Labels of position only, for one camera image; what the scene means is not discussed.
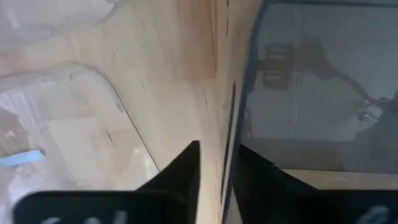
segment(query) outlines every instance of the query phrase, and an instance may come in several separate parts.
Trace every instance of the transparent plastic sheet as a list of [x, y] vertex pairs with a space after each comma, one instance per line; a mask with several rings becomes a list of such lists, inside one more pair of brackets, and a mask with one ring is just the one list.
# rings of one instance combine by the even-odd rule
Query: transparent plastic sheet
[[61, 31], [99, 22], [115, 8], [107, 0], [1, 0], [0, 50], [22, 47]]
[[[395, 116], [381, 123], [387, 110], [369, 99], [398, 90], [397, 3], [291, 2], [308, 4], [270, 4], [261, 21], [242, 143], [285, 169], [398, 173]], [[295, 60], [265, 63], [277, 45], [292, 46]], [[311, 58], [323, 67], [300, 64]], [[267, 69], [289, 63], [284, 83], [264, 84]]]
[[0, 217], [38, 190], [135, 189], [158, 173], [118, 95], [97, 71], [65, 64], [0, 79], [0, 157], [44, 158], [0, 166]]

